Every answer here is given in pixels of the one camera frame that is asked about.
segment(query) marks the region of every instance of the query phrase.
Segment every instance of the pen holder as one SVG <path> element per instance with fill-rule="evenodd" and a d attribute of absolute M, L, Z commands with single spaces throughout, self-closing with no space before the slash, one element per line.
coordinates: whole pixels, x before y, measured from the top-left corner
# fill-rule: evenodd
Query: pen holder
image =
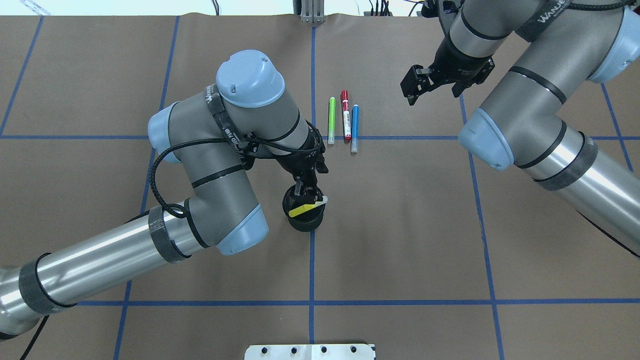
<path fill-rule="evenodd" d="M 287 216 L 289 223 L 295 230 L 302 231 L 304 233 L 309 232 L 311 230 L 316 229 L 320 226 L 324 215 L 324 205 L 322 204 L 317 208 L 306 211 L 296 217 L 290 217 L 289 211 L 293 208 L 297 208 L 301 204 L 296 202 L 291 198 L 291 193 L 295 190 L 296 186 L 290 187 L 287 192 L 284 194 L 284 198 L 282 199 L 282 210 L 284 210 L 284 214 Z M 324 195 L 320 189 L 318 189 L 318 194 L 320 196 Z"/>

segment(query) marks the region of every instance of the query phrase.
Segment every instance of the black band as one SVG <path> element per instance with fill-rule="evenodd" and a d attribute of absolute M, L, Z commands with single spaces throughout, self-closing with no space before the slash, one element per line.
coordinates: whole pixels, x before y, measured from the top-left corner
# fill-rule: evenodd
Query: black band
<path fill-rule="evenodd" d="M 196 180 L 192 182 L 191 186 L 195 189 L 200 185 L 208 183 L 209 181 L 213 181 L 219 177 L 223 177 L 225 175 L 229 175 L 233 172 L 240 171 L 240 170 L 244 170 L 244 167 L 242 165 L 236 165 L 230 168 L 226 168 L 225 170 L 220 170 L 219 172 L 215 172 L 209 176 L 205 176 L 201 178 L 200 180 Z"/>
<path fill-rule="evenodd" d="M 529 18 L 516 34 L 527 42 L 535 40 L 551 23 L 557 19 L 571 0 L 548 0 L 538 11 Z"/>
<path fill-rule="evenodd" d="M 236 124 L 227 113 L 225 103 L 222 101 L 218 87 L 215 84 L 209 85 L 204 89 L 204 100 L 207 103 L 209 113 L 213 116 L 213 120 L 216 121 L 227 142 L 231 145 L 238 145 L 244 142 Z"/>
<path fill-rule="evenodd" d="M 462 10 L 460 10 L 460 15 L 462 17 L 462 23 L 467 27 L 467 29 L 471 32 L 471 34 L 479 37 L 479 38 L 483 38 L 486 40 L 502 40 L 503 38 L 506 38 L 509 36 L 509 34 L 501 36 L 501 37 L 491 37 L 489 35 L 485 35 L 483 33 L 478 32 L 478 30 L 474 29 L 469 22 L 467 21 L 467 18 L 465 17 L 465 8 L 464 6 L 462 7 Z"/>
<path fill-rule="evenodd" d="M 5 334 L 0 331 L 0 340 L 9 340 L 15 338 L 17 335 Z"/>
<path fill-rule="evenodd" d="M 512 66 L 509 69 L 509 71 L 516 72 L 520 75 L 526 76 L 527 78 L 537 82 L 540 86 L 549 90 L 551 94 L 554 94 L 558 98 L 558 100 L 560 100 L 560 103 L 564 104 L 566 102 L 566 96 L 562 92 L 562 90 L 560 90 L 557 86 L 555 86 L 551 81 L 543 78 L 542 76 L 536 74 L 535 72 L 519 66 Z"/>
<path fill-rule="evenodd" d="M 61 313 L 75 305 L 60 304 L 53 300 L 44 290 L 38 277 L 38 263 L 49 254 L 51 253 L 42 254 L 39 258 L 24 264 L 18 276 L 18 288 L 20 289 L 20 295 L 24 303 L 27 304 L 31 310 L 42 315 Z"/>
<path fill-rule="evenodd" d="M 167 263 L 175 264 L 191 257 L 191 255 L 183 254 L 175 245 L 175 241 L 169 238 L 169 232 L 164 224 L 164 211 L 161 206 L 156 206 L 149 210 L 148 224 L 151 240 L 153 240 L 158 254 Z"/>
<path fill-rule="evenodd" d="M 580 179 L 591 168 L 593 162 L 596 161 L 598 146 L 591 138 L 584 136 L 582 133 L 580 134 L 584 141 L 575 159 L 556 175 L 542 180 L 534 180 L 543 189 L 554 192 L 566 188 Z"/>
<path fill-rule="evenodd" d="M 547 156 L 551 155 L 551 153 L 560 145 L 562 139 L 564 138 L 564 134 L 566 134 L 566 123 L 562 121 L 562 128 L 560 129 L 560 133 L 558 134 L 556 140 L 553 144 L 547 149 L 547 151 L 543 152 L 542 155 L 538 156 L 535 160 L 526 163 L 525 165 L 517 165 L 519 168 L 530 168 L 537 164 L 539 164 L 542 160 L 546 159 Z"/>
<path fill-rule="evenodd" d="M 620 241 L 618 241 L 618 239 L 616 239 L 613 236 L 611 236 L 611 234 L 609 234 L 608 232 L 604 231 L 604 229 L 602 229 L 600 226 L 597 226 L 596 223 L 591 221 L 588 217 L 584 216 L 580 211 L 578 211 L 578 214 L 582 215 L 582 217 L 585 218 L 591 225 L 595 226 L 596 229 L 600 230 L 603 234 L 607 235 L 608 238 L 610 238 L 611 240 L 615 241 L 618 245 L 622 246 L 626 251 L 629 251 L 632 255 L 635 255 L 636 257 L 640 258 L 640 255 L 636 254 L 633 250 L 628 248 L 625 244 L 621 243 Z"/>
<path fill-rule="evenodd" d="M 184 208 L 187 209 L 187 222 L 189 223 L 191 234 L 193 234 L 193 237 L 196 238 L 196 241 L 200 244 L 201 247 L 205 249 L 207 247 L 210 247 L 209 245 L 207 245 L 206 242 L 204 242 L 204 240 L 200 236 L 200 233 L 198 233 L 198 229 L 196 229 L 196 225 L 193 223 L 193 218 L 191 217 L 191 210 L 189 210 L 189 199 L 186 199 L 184 201 Z"/>
<path fill-rule="evenodd" d="M 286 138 L 287 136 L 291 135 L 291 133 L 293 133 L 293 131 L 296 129 L 296 127 L 298 127 L 298 123 L 300 122 L 300 109 L 298 109 L 298 118 L 296 119 L 296 123 L 293 124 L 293 127 L 289 129 L 289 131 L 287 131 L 286 134 L 279 136 L 275 139 L 263 139 L 264 141 L 268 141 L 268 142 L 278 142 L 284 138 Z"/>

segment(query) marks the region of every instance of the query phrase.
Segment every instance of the light blue cap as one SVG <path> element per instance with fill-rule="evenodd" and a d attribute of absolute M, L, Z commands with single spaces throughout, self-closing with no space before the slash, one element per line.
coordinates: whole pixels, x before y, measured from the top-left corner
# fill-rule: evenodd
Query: light blue cap
<path fill-rule="evenodd" d="M 588 79 L 594 83 L 606 83 L 615 78 L 640 55 L 640 15 L 625 6 L 620 30 L 598 70 Z"/>
<path fill-rule="evenodd" d="M 222 97 L 242 108 L 260 108 L 284 93 L 284 78 L 258 50 L 243 50 L 220 65 L 216 85 Z"/>
<path fill-rule="evenodd" d="M 223 255 L 233 255 L 259 243 L 268 232 L 267 220 L 258 204 L 216 247 Z"/>
<path fill-rule="evenodd" d="M 169 116 L 171 115 L 173 106 L 177 103 L 178 102 L 176 101 L 157 112 L 151 117 L 151 119 L 149 119 L 149 123 L 147 124 L 149 141 L 151 142 L 151 146 L 153 146 L 158 153 L 162 153 L 171 147 L 171 143 L 169 142 Z M 178 160 L 172 152 L 165 156 L 164 160 L 169 161 L 170 163 L 180 163 L 180 160 Z"/>
<path fill-rule="evenodd" d="M 469 152 L 495 170 L 502 171 L 513 164 L 513 153 L 502 131 L 481 108 L 476 109 L 462 128 L 458 140 Z"/>

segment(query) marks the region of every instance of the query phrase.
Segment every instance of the red marker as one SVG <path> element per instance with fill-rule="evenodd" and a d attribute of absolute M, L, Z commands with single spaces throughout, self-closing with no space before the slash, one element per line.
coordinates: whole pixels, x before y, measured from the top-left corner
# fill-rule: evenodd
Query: red marker
<path fill-rule="evenodd" d="M 344 124 L 344 141 L 351 141 L 351 119 L 349 117 L 349 94 L 347 90 L 340 93 L 342 101 L 342 123 Z"/>

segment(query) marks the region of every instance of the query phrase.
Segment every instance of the red marker cap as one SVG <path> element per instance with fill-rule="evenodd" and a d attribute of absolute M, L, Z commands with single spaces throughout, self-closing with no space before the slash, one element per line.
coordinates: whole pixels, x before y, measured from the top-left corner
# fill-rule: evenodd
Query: red marker cap
<path fill-rule="evenodd" d="M 343 90 L 340 93 L 340 101 L 342 101 L 342 110 L 349 111 L 349 93 L 347 90 Z"/>

